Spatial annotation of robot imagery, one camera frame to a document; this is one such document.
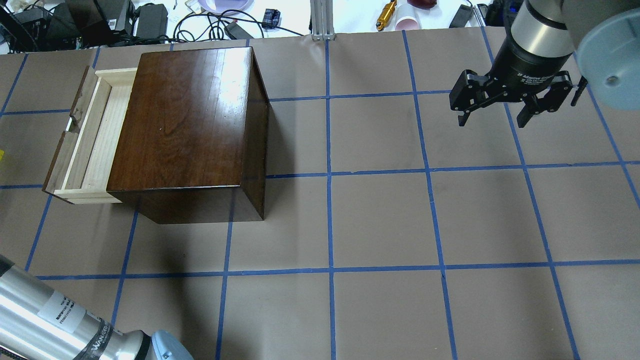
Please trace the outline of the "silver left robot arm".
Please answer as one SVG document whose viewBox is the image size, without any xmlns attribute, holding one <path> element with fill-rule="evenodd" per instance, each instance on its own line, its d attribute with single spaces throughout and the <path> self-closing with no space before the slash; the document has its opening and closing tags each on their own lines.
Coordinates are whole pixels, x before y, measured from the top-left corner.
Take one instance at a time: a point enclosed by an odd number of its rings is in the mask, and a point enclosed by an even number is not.
<svg viewBox="0 0 640 360">
<path fill-rule="evenodd" d="M 121 332 L 5 256 L 0 348 L 9 360 L 190 360 L 171 333 Z"/>
</svg>

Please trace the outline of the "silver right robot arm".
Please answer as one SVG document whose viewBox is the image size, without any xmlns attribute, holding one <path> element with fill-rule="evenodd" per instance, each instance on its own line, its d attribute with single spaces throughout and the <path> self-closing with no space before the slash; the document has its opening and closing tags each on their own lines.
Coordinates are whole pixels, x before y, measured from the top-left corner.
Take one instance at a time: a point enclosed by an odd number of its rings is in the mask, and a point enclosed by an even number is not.
<svg viewBox="0 0 640 360">
<path fill-rule="evenodd" d="M 573 87 L 566 61 L 581 74 L 572 105 L 589 85 L 599 100 L 624 111 L 639 109 L 640 9 L 637 0 L 526 0 L 490 71 L 462 71 L 449 94 L 464 126 L 471 112 L 494 103 L 523 103 L 519 128 L 555 112 Z"/>
</svg>

